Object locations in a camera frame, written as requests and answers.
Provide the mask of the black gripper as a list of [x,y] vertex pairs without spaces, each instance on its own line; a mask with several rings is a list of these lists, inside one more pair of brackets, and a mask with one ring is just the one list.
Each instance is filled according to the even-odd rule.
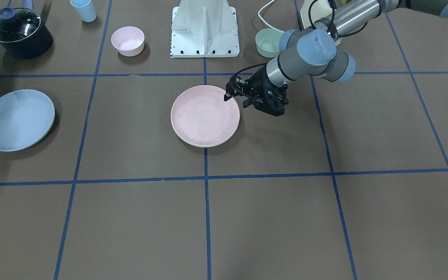
[[[250,78],[244,80],[239,76],[242,72],[256,67],[259,69]],[[235,97],[245,97],[242,108],[252,106],[263,113],[279,117],[284,115],[285,106],[289,103],[287,89],[287,84],[278,87],[269,80],[265,65],[252,65],[230,77],[230,87],[226,87],[224,101],[227,102]]]

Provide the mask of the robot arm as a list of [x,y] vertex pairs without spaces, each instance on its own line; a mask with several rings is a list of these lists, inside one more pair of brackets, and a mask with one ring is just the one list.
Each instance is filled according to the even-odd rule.
[[343,83],[355,72],[355,59],[338,51],[336,41],[360,31],[366,23],[383,13],[406,8],[448,18],[448,0],[352,0],[304,30],[288,30],[279,42],[279,55],[247,80],[234,74],[226,84],[224,101],[246,97],[243,107],[272,116],[285,113],[288,85],[306,75],[329,82]]

